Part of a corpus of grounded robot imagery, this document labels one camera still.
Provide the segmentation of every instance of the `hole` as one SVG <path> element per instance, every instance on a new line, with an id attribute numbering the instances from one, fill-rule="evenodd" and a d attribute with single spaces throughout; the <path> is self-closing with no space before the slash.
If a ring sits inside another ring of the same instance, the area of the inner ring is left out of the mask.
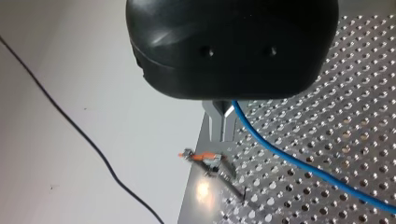
<path id="1" fill-rule="evenodd" d="M 369 168 L 369 164 L 367 164 L 366 162 L 361 165 L 361 169 L 363 171 L 367 170 L 368 168 Z"/>
<path id="2" fill-rule="evenodd" d="M 271 214 L 268 214 L 267 216 L 265 216 L 264 220 L 265 220 L 266 222 L 271 222 L 271 220 L 272 220 L 272 215 L 271 215 Z"/>
<path id="3" fill-rule="evenodd" d="M 347 217 L 347 211 L 342 211 L 342 212 L 338 213 L 338 216 L 340 218 L 342 218 L 342 219 L 346 218 Z"/>
<path id="4" fill-rule="evenodd" d="M 388 171 L 388 166 L 384 165 L 384 166 L 379 167 L 379 171 L 381 173 L 386 173 Z"/>
<path id="5" fill-rule="evenodd" d="M 367 187 L 369 182 L 366 179 L 363 179 L 363 180 L 361 180 L 360 184 L 361 184 L 362 187 Z"/>
<path id="6" fill-rule="evenodd" d="M 256 213 L 254 211 L 250 211 L 250 213 L 248 214 L 249 218 L 254 218 L 256 216 Z"/>
<path id="7" fill-rule="evenodd" d="M 310 156 L 306 158 L 307 162 L 313 162 L 314 161 L 314 157 Z"/>
<path id="8" fill-rule="evenodd" d="M 293 169 L 289 169 L 289 170 L 288 170 L 288 175 L 294 175 L 294 174 L 295 174 L 295 172 L 294 172 Z"/>
<path id="9" fill-rule="evenodd" d="M 368 133 L 362 133 L 361 134 L 361 140 L 367 140 L 369 138 L 369 134 Z"/>
<path id="10" fill-rule="evenodd" d="M 343 183 L 347 184 L 347 183 L 349 182 L 349 177 L 344 176 L 344 177 L 341 178 L 341 181 L 342 181 Z"/>
<path id="11" fill-rule="evenodd" d="M 274 203 L 275 203 L 275 200 L 274 200 L 273 197 L 271 197 L 271 198 L 269 198 L 269 199 L 267 200 L 267 204 L 268 204 L 268 205 L 274 205 Z"/>
<path id="12" fill-rule="evenodd" d="M 388 136 L 386 134 L 381 134 L 381 135 L 379 135 L 379 140 L 381 142 L 385 142 L 388 140 Z"/>
<path id="13" fill-rule="evenodd" d="M 276 188 L 276 182 L 275 181 L 271 182 L 269 187 L 270 187 L 270 189 L 275 189 Z"/>
<path id="14" fill-rule="evenodd" d="M 286 186 L 286 190 L 287 190 L 288 192 L 292 191 L 292 190 L 293 190 L 293 185 L 287 185 L 287 186 Z"/>
<path id="15" fill-rule="evenodd" d="M 314 198 L 311 200 L 311 203 L 319 203 L 319 199 L 318 198 Z"/>
<path id="16" fill-rule="evenodd" d="M 382 219 L 379 219 L 379 224 L 389 224 L 389 221 L 387 218 L 382 218 Z"/>
<path id="17" fill-rule="evenodd" d="M 324 208 L 320 208 L 319 212 L 324 216 L 327 215 L 329 211 L 327 207 L 324 207 Z"/>
<path id="18" fill-rule="evenodd" d="M 271 47 L 265 48 L 263 53 L 266 56 L 275 57 L 276 54 L 277 54 L 276 47 L 275 46 L 271 46 Z"/>
<path id="19" fill-rule="evenodd" d="M 301 206 L 301 209 L 305 212 L 309 211 L 309 204 L 304 204 L 303 206 Z"/>
<path id="20" fill-rule="evenodd" d="M 310 194 L 311 193 L 311 188 L 306 188 L 303 190 L 304 194 Z"/>
<path id="21" fill-rule="evenodd" d="M 343 133 L 343 137 L 344 138 L 348 138 L 350 136 L 350 131 L 345 131 L 344 133 Z"/>
<path id="22" fill-rule="evenodd" d="M 252 202 L 255 203 L 255 202 L 257 202 L 258 199 L 259 199 L 259 197 L 257 197 L 257 194 L 255 194 L 255 195 L 253 195 L 253 196 L 251 197 L 250 200 L 251 200 Z"/>
<path id="23" fill-rule="evenodd" d="M 327 198 L 327 197 L 329 197 L 329 191 L 328 191 L 328 190 L 324 190 L 324 191 L 322 191 L 322 192 L 320 193 L 320 195 L 321 195 L 323 198 Z"/>
<path id="24" fill-rule="evenodd" d="M 367 216 L 366 215 L 359 216 L 359 221 L 360 222 L 366 222 L 367 221 Z"/>
<path id="25" fill-rule="evenodd" d="M 350 147 L 344 146 L 343 148 L 341 148 L 341 150 L 343 151 L 343 153 L 348 153 L 350 151 Z"/>
<path id="26" fill-rule="evenodd" d="M 344 193 L 344 194 L 341 194 L 341 195 L 340 195 L 340 199 L 341 199 L 341 201 L 343 201 L 343 202 L 346 201 L 346 200 L 347 200 L 347 194 L 345 194 L 345 193 Z"/>
<path id="27" fill-rule="evenodd" d="M 385 189 L 387 189 L 388 187 L 389 187 L 388 183 L 381 183 L 381 184 L 379 184 L 379 188 L 382 189 L 382 190 L 385 190 Z"/>
<path id="28" fill-rule="evenodd" d="M 200 53 L 201 56 L 206 57 L 206 58 L 211 58 L 215 52 L 213 51 L 213 49 L 210 46 L 202 46 L 200 48 Z"/>
<path id="29" fill-rule="evenodd" d="M 311 172 L 305 173 L 304 176 L 305 178 L 309 179 L 312 177 L 312 173 Z"/>
<path id="30" fill-rule="evenodd" d="M 283 203 L 283 205 L 285 207 L 287 207 L 287 208 L 290 208 L 291 207 L 291 201 L 287 201 L 287 202 Z"/>
<path id="31" fill-rule="evenodd" d="M 288 217 L 282 219 L 282 224 L 290 224 L 290 220 Z"/>

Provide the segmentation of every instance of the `screw hole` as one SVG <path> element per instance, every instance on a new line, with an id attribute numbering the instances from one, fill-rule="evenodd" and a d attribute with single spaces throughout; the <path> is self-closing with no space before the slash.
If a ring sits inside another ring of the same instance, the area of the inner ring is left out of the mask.
<path id="1" fill-rule="evenodd" d="M 276 54 L 277 54 L 276 47 L 271 46 L 271 47 L 265 48 L 264 51 L 263 51 L 263 53 L 264 53 L 266 56 L 275 57 Z"/>
<path id="2" fill-rule="evenodd" d="M 200 48 L 200 53 L 201 56 L 206 57 L 206 58 L 211 58 L 215 52 L 213 51 L 213 49 L 210 46 L 202 46 Z"/>

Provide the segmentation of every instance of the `orange object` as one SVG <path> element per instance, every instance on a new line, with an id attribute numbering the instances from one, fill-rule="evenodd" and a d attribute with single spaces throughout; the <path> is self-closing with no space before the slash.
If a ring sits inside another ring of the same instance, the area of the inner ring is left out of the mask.
<path id="1" fill-rule="evenodd" d="M 191 158 L 194 161 L 203 161 L 204 159 L 214 160 L 216 158 L 216 155 L 217 154 L 213 152 L 204 152 L 201 155 L 192 155 Z"/>

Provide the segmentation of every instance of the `metal bracket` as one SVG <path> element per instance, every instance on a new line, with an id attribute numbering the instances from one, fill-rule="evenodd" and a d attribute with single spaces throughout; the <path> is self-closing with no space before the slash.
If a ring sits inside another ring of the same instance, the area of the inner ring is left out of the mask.
<path id="1" fill-rule="evenodd" d="M 244 108 L 248 105 L 248 102 L 242 101 L 239 104 Z M 202 101 L 202 107 L 210 117 L 210 141 L 232 142 L 236 114 L 231 101 Z"/>

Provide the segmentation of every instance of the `white surface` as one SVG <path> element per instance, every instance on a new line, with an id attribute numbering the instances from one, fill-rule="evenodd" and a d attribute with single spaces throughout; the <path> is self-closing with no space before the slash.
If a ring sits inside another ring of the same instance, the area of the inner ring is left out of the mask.
<path id="1" fill-rule="evenodd" d="M 177 223 L 203 109 L 152 89 L 125 0 L 0 0 L 0 35 L 104 151 L 120 179 Z M 157 223 L 0 47 L 0 223 Z"/>

